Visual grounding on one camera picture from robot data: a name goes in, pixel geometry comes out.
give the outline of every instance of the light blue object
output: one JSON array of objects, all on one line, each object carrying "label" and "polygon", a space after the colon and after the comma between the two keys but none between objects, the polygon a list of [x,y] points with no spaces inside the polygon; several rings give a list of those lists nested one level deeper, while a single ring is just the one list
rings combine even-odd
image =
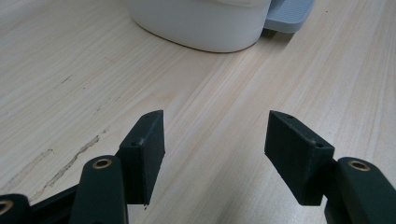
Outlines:
[{"label": "light blue object", "polygon": [[272,0],[264,29],[295,33],[303,26],[314,0]]}]

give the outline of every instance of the white ceramic object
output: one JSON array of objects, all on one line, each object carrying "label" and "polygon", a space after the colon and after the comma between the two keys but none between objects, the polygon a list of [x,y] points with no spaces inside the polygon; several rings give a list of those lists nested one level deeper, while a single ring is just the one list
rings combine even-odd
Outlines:
[{"label": "white ceramic object", "polygon": [[271,0],[128,0],[134,21],[178,44],[232,52],[256,43]]}]

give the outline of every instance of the white object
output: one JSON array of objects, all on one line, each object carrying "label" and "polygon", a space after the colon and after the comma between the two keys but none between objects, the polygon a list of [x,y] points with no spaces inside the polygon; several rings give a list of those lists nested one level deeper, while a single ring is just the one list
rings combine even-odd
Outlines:
[{"label": "white object", "polygon": [[271,0],[128,0],[144,29],[194,49],[232,52],[254,44]]}]

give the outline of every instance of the wooden table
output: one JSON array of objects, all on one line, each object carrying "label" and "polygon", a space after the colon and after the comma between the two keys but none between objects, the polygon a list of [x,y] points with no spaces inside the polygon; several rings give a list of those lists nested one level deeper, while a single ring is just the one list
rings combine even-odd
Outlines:
[{"label": "wooden table", "polygon": [[209,53],[152,35],[123,0],[0,2],[0,193],[38,203],[164,110],[166,155],[133,223],[325,223],[264,155],[269,110],[396,186],[396,1],[317,0],[295,35]]}]

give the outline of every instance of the wood grain surface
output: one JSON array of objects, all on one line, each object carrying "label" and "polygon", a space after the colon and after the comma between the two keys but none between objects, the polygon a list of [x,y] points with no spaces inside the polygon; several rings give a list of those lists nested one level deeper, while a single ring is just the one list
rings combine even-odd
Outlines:
[{"label": "wood grain surface", "polygon": [[133,223],[325,223],[264,155],[292,114],[396,186],[396,1],[317,0],[295,35],[210,53],[137,26],[123,0],[0,2],[0,194],[38,203],[164,110],[166,155]]}]

